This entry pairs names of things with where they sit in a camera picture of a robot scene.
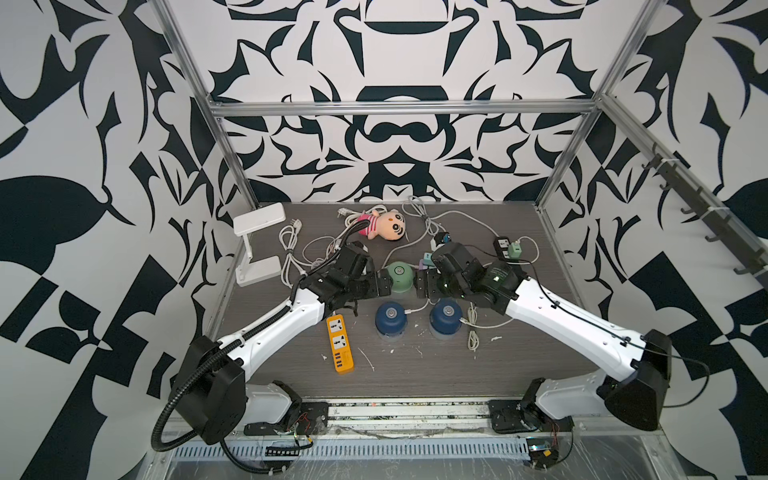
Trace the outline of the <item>black power strip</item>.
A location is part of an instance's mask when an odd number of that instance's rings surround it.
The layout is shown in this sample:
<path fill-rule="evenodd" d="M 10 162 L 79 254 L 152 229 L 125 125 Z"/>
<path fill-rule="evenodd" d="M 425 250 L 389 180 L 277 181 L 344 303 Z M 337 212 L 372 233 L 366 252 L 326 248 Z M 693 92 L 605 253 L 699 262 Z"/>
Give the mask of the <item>black power strip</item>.
<path fill-rule="evenodd" d="M 496 237 L 493 241 L 493 247 L 499 259 L 512 259 L 509 254 L 510 240 L 508 237 Z"/>

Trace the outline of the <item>green adapter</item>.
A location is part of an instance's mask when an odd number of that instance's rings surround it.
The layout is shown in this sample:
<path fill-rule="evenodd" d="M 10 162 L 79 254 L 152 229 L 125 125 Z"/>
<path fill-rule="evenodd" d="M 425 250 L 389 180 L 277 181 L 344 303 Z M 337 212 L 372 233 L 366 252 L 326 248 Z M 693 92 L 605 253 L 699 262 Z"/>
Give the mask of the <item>green adapter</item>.
<path fill-rule="evenodd" d="M 507 255 L 510 260 L 519 260 L 522 256 L 522 246 L 519 241 L 511 242 L 507 247 Z"/>

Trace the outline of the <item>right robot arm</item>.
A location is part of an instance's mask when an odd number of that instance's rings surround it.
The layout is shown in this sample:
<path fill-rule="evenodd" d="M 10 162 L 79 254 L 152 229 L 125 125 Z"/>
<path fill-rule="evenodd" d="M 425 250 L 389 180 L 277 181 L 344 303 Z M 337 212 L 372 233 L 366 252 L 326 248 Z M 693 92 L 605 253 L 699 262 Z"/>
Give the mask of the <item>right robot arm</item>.
<path fill-rule="evenodd" d="M 484 265 L 465 245 L 451 242 L 432 254 L 433 265 L 416 272 L 421 298 L 452 298 L 526 323 L 590 360 L 596 371 L 566 379 L 535 379 L 516 408 L 533 429 L 574 416 L 612 415 L 654 431 L 671 380 L 670 338 L 645 334 L 593 315 L 544 287 L 532 267 L 497 259 Z"/>

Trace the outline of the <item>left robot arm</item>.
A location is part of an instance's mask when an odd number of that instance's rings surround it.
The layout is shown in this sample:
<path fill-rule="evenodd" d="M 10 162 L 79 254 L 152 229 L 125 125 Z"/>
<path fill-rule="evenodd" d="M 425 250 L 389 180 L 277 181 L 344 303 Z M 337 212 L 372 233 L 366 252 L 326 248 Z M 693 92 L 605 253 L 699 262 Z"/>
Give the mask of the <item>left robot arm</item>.
<path fill-rule="evenodd" d="M 152 449 L 169 451 L 196 437 L 211 445 L 227 437 L 246 414 L 247 382 L 267 359 L 332 313 L 387 297 L 392 287 L 389 272 L 377 270 L 354 242 L 302 275 L 286 300 L 248 326 L 216 341 L 194 340 L 152 429 Z"/>

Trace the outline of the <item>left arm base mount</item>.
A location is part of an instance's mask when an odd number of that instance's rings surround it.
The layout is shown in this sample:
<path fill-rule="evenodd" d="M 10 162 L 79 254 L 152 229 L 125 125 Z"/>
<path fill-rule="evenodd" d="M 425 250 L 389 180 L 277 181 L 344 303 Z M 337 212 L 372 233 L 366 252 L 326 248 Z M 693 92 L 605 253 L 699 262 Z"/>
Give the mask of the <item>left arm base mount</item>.
<path fill-rule="evenodd" d="M 311 436 L 326 430 L 329 417 L 328 402 L 310 401 L 300 406 L 292 406 L 277 423 L 250 423 L 244 427 L 245 436 L 274 436 L 296 433 L 299 436 Z"/>

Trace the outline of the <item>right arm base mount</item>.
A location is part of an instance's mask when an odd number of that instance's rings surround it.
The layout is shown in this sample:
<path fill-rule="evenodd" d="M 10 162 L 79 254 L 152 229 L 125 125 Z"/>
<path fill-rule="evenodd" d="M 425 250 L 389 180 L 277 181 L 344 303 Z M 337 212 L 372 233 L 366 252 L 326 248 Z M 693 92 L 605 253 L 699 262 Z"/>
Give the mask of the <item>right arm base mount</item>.
<path fill-rule="evenodd" d="M 495 399 L 488 401 L 487 406 L 491 428 L 497 434 L 559 433 L 571 432 L 574 428 L 571 417 L 552 419 L 522 400 Z"/>

